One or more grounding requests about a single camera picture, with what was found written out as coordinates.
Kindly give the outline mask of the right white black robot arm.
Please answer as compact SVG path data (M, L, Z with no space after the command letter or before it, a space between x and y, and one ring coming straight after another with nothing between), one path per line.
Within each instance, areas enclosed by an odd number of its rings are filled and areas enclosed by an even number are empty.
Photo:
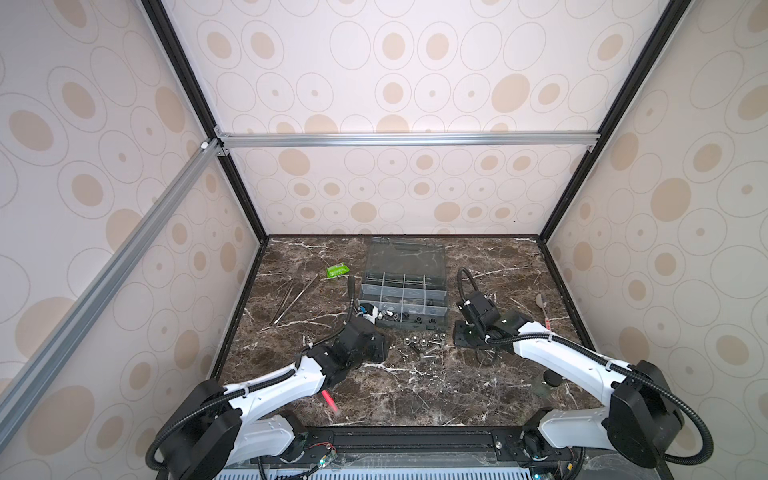
M554 449L612 450L636 466L700 465L714 453L710 429L672 393L654 364L630 364L562 337L516 311L500 312L482 292L460 293L463 321L454 339L473 349L506 350L580 386L600 403L585 410L543 410L530 421L535 440Z

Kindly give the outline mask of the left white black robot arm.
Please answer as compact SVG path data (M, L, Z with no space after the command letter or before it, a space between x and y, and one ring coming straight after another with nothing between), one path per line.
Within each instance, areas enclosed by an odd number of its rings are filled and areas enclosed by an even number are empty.
M334 387L365 363L384 362L389 349L371 321L353 317L281 369L226 386L205 380L161 427L145 463L165 479L213 479L227 466L258 457L293 461L307 434L280 409Z

